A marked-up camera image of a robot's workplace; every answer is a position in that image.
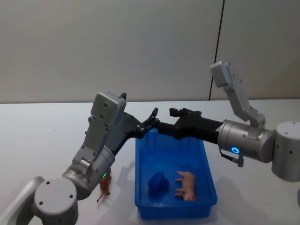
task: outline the white table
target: white table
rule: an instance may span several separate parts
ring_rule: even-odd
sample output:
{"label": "white table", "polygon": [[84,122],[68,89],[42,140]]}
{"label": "white table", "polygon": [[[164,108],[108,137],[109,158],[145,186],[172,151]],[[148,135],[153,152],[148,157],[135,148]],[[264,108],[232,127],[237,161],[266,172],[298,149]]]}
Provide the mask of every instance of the white table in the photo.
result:
{"label": "white table", "polygon": [[[300,121],[300,100],[256,100],[250,103],[267,119],[266,128],[274,129],[283,121]],[[0,203],[8,201],[22,181],[35,176],[60,177],[81,146],[88,127],[91,103],[0,105]],[[240,121],[228,101],[134,102],[126,112],[145,120],[154,107],[157,117],[174,123],[169,108],[200,110],[203,117]],[[217,145],[205,142],[218,202],[209,218],[176,221],[143,221],[134,203],[135,140],[128,140],[112,166],[111,195],[96,203],[96,188],[80,201],[79,225],[136,224],[218,224],[218,225],[296,225],[300,208],[296,191],[300,182],[289,183],[276,177],[271,163],[246,158],[244,167],[220,157]],[[31,225],[40,225],[35,218]]]}

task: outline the blue tray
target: blue tray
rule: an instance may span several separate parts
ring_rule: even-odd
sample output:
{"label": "blue tray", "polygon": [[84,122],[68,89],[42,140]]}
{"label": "blue tray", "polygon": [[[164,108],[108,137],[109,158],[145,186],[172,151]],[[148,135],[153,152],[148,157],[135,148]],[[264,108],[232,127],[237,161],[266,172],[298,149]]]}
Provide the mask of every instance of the blue tray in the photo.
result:
{"label": "blue tray", "polygon": [[[175,198],[175,183],[180,177],[176,171],[195,174],[196,201]],[[169,180],[170,189],[159,197],[148,195],[148,181],[156,172]],[[188,137],[176,140],[151,130],[135,146],[135,205],[142,219],[202,218],[208,217],[217,194],[202,140]]]}

